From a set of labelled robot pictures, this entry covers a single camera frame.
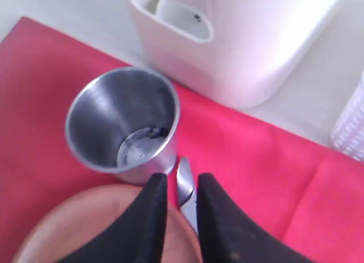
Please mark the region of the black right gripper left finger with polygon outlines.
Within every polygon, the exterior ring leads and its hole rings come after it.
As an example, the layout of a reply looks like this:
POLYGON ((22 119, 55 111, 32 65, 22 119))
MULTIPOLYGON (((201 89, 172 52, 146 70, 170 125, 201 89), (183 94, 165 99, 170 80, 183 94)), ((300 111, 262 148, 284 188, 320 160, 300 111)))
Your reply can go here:
POLYGON ((124 213, 61 262, 161 262, 167 205, 167 176, 155 173, 124 213))

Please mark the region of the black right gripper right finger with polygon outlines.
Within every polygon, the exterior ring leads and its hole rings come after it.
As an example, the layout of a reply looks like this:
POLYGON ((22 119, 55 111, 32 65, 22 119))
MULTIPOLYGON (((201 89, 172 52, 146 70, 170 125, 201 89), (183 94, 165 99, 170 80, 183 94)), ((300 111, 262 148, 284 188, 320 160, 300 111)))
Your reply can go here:
POLYGON ((250 219, 210 173, 198 177, 197 225, 203 262, 311 262, 250 219))

